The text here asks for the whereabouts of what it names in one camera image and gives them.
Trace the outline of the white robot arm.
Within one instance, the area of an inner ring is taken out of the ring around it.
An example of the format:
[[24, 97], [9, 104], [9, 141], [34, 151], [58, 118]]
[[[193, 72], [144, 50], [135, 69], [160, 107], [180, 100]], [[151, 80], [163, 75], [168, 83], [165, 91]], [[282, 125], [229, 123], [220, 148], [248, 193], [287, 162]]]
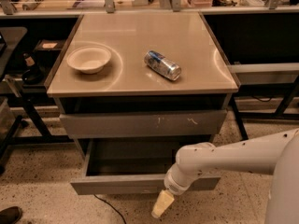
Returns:
[[264, 224], [299, 224], [299, 129], [216, 147], [208, 142], [178, 150], [151, 214], [158, 218], [209, 171], [271, 175]]

